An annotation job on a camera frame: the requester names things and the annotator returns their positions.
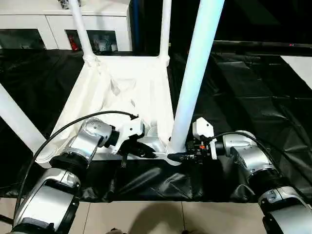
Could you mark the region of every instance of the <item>glass cabinet door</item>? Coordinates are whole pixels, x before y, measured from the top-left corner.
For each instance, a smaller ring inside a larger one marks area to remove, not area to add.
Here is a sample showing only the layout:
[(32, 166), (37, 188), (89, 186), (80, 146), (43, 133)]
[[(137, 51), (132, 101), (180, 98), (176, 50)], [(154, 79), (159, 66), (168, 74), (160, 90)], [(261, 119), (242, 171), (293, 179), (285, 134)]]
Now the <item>glass cabinet door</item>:
[(2, 49), (46, 49), (38, 29), (0, 29)]
[[(81, 50), (77, 30), (65, 30), (72, 50)], [(115, 31), (87, 30), (90, 44), (94, 52), (118, 51)]]

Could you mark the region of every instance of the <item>silver robotic arm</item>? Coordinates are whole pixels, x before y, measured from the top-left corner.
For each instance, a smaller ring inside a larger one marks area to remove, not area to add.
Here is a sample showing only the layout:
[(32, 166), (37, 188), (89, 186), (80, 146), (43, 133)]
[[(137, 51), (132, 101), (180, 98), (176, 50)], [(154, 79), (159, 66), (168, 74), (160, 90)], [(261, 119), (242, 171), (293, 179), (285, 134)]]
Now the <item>silver robotic arm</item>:
[(48, 169), (20, 205), (12, 233), (66, 234), (79, 206), (76, 197), (98, 147), (113, 147), (115, 153), (132, 135), (143, 134), (139, 119), (130, 123), (131, 131), (121, 133), (97, 118), (89, 118), (78, 134), (54, 157)]
[(268, 234), (311, 234), (311, 207), (275, 168), (255, 142), (241, 135), (223, 136), (227, 156), (240, 165), (264, 214)]

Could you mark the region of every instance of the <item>white countertop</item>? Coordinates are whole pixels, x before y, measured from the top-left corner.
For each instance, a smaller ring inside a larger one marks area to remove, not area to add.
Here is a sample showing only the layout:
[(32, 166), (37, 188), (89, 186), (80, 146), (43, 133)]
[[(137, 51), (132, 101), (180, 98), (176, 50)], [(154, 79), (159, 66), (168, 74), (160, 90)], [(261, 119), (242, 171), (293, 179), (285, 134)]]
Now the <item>white countertop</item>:
[[(131, 0), (82, 0), (84, 16), (127, 16)], [(58, 0), (0, 0), (0, 15), (71, 15)]]

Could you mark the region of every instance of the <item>black tarp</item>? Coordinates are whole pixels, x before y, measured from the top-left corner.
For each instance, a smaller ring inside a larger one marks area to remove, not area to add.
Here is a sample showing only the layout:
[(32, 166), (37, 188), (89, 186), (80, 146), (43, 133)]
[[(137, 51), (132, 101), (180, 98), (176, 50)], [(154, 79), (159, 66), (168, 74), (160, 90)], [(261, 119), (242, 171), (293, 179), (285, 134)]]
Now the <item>black tarp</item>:
[[(169, 84), (175, 112), (186, 58), (171, 54)], [(0, 57), (0, 82), (38, 129), (49, 136), (82, 68), (82, 53), (10, 51)], [(247, 130), (286, 152), (312, 179), (312, 90), (279, 56), (212, 53), (201, 86), (194, 120), (204, 117), (216, 133)], [(0, 196), (16, 197), (20, 175), (31, 152), (0, 123)], [(283, 173), (308, 198), (312, 187), (278, 152)], [(35, 165), (25, 192), (43, 169)], [(183, 200), (253, 201), (232, 160), (220, 157), (204, 165), (171, 166), (165, 161), (94, 161), (82, 183), (84, 201)]]

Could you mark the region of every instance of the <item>metal bracket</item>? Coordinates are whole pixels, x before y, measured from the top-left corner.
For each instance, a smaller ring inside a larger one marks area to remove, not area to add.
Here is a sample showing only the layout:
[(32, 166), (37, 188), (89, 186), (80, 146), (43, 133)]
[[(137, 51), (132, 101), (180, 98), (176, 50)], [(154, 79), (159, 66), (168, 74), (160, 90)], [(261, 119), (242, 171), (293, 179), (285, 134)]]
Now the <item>metal bracket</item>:
[[(201, 140), (200, 137), (213, 137), (214, 134), (214, 127), (212, 124), (210, 124), (208, 121), (206, 121), (203, 117), (198, 118), (194, 123), (193, 123), (193, 136)], [(211, 157), (212, 159), (217, 159), (216, 156), (216, 151), (215, 151), (215, 142), (216, 139), (213, 139), (212, 141), (209, 142), (209, 148), (211, 150)]]

